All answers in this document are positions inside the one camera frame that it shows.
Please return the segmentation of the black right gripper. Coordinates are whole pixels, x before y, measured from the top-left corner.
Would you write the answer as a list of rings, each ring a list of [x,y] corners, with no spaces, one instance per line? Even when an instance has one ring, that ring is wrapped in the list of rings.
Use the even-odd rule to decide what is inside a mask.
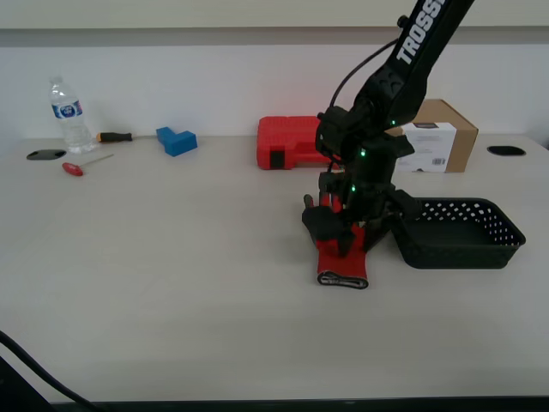
[[[320,240],[334,240],[339,257],[349,253],[355,240],[351,223],[365,223],[363,250],[369,252],[403,221],[419,216],[419,199],[392,184],[395,163],[394,156],[356,156],[345,169],[343,203],[344,174],[320,173]]]

